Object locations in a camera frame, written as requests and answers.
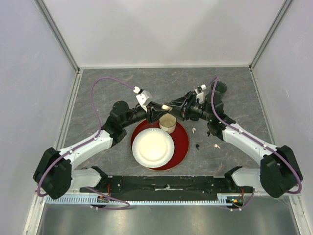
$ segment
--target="white bowl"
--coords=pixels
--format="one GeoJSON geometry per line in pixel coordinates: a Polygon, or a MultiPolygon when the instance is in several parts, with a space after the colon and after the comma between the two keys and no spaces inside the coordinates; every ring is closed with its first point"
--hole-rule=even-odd
{"type": "Polygon", "coordinates": [[[157,168],[167,164],[174,154],[172,137],[158,128],[140,132],[133,142],[133,155],[139,164],[157,168]]]}

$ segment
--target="gray marble table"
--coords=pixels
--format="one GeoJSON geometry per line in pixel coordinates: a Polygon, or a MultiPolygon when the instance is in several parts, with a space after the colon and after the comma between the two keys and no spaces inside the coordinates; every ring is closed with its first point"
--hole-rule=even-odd
{"type": "MultiPolygon", "coordinates": [[[[123,81],[150,91],[153,100],[164,103],[181,97],[198,85],[219,75],[228,90],[223,98],[225,113],[244,129],[270,142],[265,119],[248,68],[160,68],[160,69],[101,69],[84,70],[67,133],[65,146],[72,145],[97,130],[89,94],[94,81],[103,76],[123,81]]],[[[104,80],[94,90],[96,109],[104,123],[112,105],[118,101],[136,105],[135,94],[117,82],[104,80]]],[[[203,120],[181,122],[186,129],[190,147],[185,159],[168,171],[151,171],[141,166],[132,156],[130,138],[136,125],[126,128],[127,136],[111,149],[100,152],[79,166],[96,165],[109,175],[215,175],[222,176],[235,166],[253,168],[257,164],[236,147],[214,136],[207,137],[203,120]]]]}

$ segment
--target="purple cable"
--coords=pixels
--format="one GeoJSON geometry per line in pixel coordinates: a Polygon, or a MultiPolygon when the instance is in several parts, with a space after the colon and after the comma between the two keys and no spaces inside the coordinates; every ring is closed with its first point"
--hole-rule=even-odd
{"type": "MultiPolygon", "coordinates": [[[[125,85],[126,87],[129,87],[129,88],[132,89],[132,90],[135,89],[134,86],[131,86],[131,85],[129,85],[128,83],[123,82],[123,81],[121,81],[121,80],[119,80],[119,79],[117,79],[117,78],[114,78],[114,77],[103,77],[103,78],[100,78],[100,79],[98,79],[97,81],[95,81],[95,83],[94,83],[93,86],[92,86],[91,92],[90,92],[90,100],[91,100],[91,105],[92,105],[93,111],[94,111],[94,113],[96,114],[96,117],[97,117],[97,119],[98,119],[99,130],[98,130],[98,133],[96,134],[96,136],[95,136],[94,138],[97,138],[97,137],[100,135],[100,133],[101,133],[101,120],[100,120],[100,118],[99,118],[99,115],[98,115],[97,110],[96,110],[96,108],[95,108],[95,106],[94,106],[94,103],[93,103],[93,88],[94,88],[94,86],[95,86],[99,81],[105,80],[105,79],[109,79],[109,80],[113,80],[113,81],[119,82],[119,83],[125,85]]],[[[81,143],[80,145],[78,145],[78,146],[72,148],[72,152],[74,152],[76,149],[78,149],[78,148],[80,148],[80,147],[82,147],[82,146],[84,146],[84,145],[86,145],[86,144],[88,144],[88,143],[94,141],[94,138],[91,138],[90,140],[87,140],[86,142],[81,143]]],[[[47,193],[45,193],[45,194],[41,194],[41,193],[40,193],[40,188],[41,188],[41,186],[42,186],[42,184],[43,184],[43,181],[44,181],[45,177],[47,176],[47,174],[51,171],[51,169],[52,169],[62,158],[66,157],[68,154],[69,154],[69,151],[66,152],[65,154],[61,155],[60,157],[58,157],[58,158],[47,168],[47,170],[45,170],[44,174],[42,175],[42,177],[41,177],[41,179],[40,179],[40,181],[39,181],[39,183],[38,183],[38,187],[37,187],[37,195],[38,195],[39,197],[44,197],[44,196],[47,196],[47,195],[48,195],[47,193]]]]}
{"type": "Polygon", "coordinates": [[[129,208],[129,207],[131,206],[131,205],[130,205],[128,202],[126,202],[126,201],[119,200],[119,199],[117,199],[117,198],[113,198],[113,197],[107,196],[107,195],[105,195],[105,194],[103,194],[103,193],[100,193],[100,192],[94,190],[94,189],[91,188],[91,187],[85,187],[85,188],[87,188],[87,189],[89,189],[90,191],[95,192],[95,193],[99,194],[100,196],[103,196],[103,197],[105,197],[105,198],[107,198],[107,199],[110,199],[110,200],[113,200],[113,201],[116,201],[116,202],[125,203],[125,204],[127,205],[127,206],[124,206],[124,207],[114,207],[114,208],[106,208],[106,207],[104,207],[104,208],[98,208],[98,210],[116,211],[116,210],[127,209],[127,208],[129,208]]]}
{"type": "Polygon", "coordinates": [[[208,88],[209,89],[209,86],[217,79],[218,77],[215,77],[215,78],[213,78],[213,80],[212,81],[210,81],[207,85],[205,85],[206,86],[206,88],[208,88]]]}
{"type": "MultiPolygon", "coordinates": [[[[215,111],[215,108],[214,108],[214,92],[215,92],[215,88],[216,88],[216,84],[219,80],[219,77],[217,76],[212,82],[214,82],[214,86],[213,86],[213,89],[212,89],[212,95],[211,95],[211,106],[212,106],[212,111],[215,115],[215,117],[221,122],[223,123],[225,126],[228,126],[230,127],[231,129],[237,131],[237,132],[240,132],[239,129],[237,129],[236,127],[234,126],[231,126],[229,125],[228,123],[224,122],[216,113],[215,111]]],[[[252,140],[253,142],[257,143],[258,145],[260,146],[263,146],[264,144],[261,143],[260,141],[256,140],[254,137],[250,136],[249,134],[245,133],[245,132],[242,132],[242,135],[246,136],[247,138],[249,138],[250,140],[252,140]]],[[[275,154],[288,168],[289,170],[293,173],[293,175],[295,176],[296,180],[297,180],[297,183],[298,183],[298,190],[293,192],[293,191],[288,191],[287,193],[290,193],[290,194],[298,194],[301,192],[302,190],[302,184],[301,184],[301,180],[297,174],[297,172],[292,168],[292,166],[279,154],[277,153],[274,149],[271,149],[270,147],[267,147],[266,146],[266,149],[269,150],[270,152],[272,152],[273,154],[275,154]]]]}

